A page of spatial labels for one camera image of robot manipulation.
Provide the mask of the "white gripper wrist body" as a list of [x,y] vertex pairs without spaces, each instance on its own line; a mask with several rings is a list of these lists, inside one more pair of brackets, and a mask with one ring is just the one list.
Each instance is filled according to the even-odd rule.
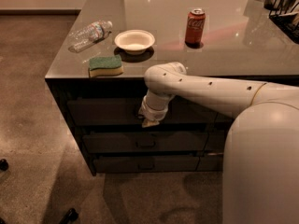
[[172,94],[157,94],[147,91],[143,97],[138,114],[148,121],[161,121],[168,112],[168,105],[174,99]]

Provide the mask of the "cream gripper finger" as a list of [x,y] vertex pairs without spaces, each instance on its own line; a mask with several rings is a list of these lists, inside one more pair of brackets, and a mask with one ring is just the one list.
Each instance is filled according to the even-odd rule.
[[142,127],[143,128],[149,128],[149,127],[153,127],[153,126],[157,126],[160,124],[159,120],[149,120],[149,119],[144,119],[142,121]]

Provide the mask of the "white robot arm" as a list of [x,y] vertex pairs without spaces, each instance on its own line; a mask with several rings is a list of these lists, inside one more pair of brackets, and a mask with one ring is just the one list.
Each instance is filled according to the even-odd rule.
[[223,224],[299,224],[299,88],[194,77],[181,63],[144,75],[145,126],[164,119],[175,96],[233,118],[223,157]]

